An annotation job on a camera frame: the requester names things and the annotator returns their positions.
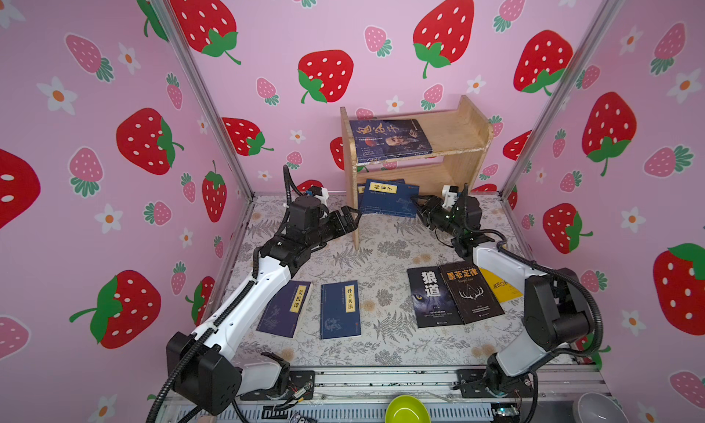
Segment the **navy book yellow label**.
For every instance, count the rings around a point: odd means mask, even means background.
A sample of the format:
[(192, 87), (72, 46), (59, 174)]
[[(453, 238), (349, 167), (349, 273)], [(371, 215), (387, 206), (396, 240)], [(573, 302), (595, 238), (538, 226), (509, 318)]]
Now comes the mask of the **navy book yellow label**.
[(402, 181), (367, 179), (358, 209), (363, 214), (414, 218), (417, 211), (411, 197), (417, 196), (419, 191), (420, 187)]

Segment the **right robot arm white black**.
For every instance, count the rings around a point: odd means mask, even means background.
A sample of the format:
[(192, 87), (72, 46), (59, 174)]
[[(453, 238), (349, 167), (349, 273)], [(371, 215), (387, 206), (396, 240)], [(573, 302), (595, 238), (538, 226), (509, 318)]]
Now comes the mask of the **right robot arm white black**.
[(458, 256), (518, 289), (524, 298), (523, 331), (488, 358), (484, 375), (460, 389), (508, 395), (559, 355), (590, 357), (600, 349), (604, 322), (595, 298), (571, 270), (555, 270), (511, 252), (504, 234), (481, 228), (475, 197), (462, 191), (451, 208), (436, 195), (411, 197), (422, 224), (451, 235)]

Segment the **blue book yellow label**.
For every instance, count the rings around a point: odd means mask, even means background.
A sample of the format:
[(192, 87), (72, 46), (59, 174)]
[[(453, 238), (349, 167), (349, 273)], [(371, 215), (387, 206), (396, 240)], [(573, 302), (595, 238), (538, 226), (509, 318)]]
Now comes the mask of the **blue book yellow label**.
[(321, 287), (321, 339), (362, 335), (358, 281), (327, 283)]

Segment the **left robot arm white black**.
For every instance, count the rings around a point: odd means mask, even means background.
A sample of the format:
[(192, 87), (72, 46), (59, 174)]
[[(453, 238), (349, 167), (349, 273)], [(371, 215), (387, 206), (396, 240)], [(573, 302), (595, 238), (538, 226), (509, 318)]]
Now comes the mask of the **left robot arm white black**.
[(194, 404), (187, 419), (200, 411), (220, 415), (237, 398), (263, 393), (289, 401), (290, 365), (283, 358), (264, 352), (251, 362), (234, 365), (238, 347), (270, 301), (310, 259), (334, 239), (356, 231), (362, 214), (350, 206), (330, 210), (327, 193), (313, 187), (302, 193), (284, 167), (285, 214), (275, 235), (253, 252), (253, 268), (229, 298), (195, 330), (178, 332), (166, 347), (169, 375), (152, 402), (147, 421), (158, 419), (170, 392)]

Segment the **dark blue portrait cover book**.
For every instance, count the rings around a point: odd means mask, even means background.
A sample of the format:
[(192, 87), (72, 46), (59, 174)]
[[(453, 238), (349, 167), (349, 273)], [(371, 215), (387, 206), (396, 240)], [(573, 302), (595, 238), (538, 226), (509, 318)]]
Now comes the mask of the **dark blue portrait cover book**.
[(358, 162), (418, 157), (433, 153), (418, 119), (350, 122)]

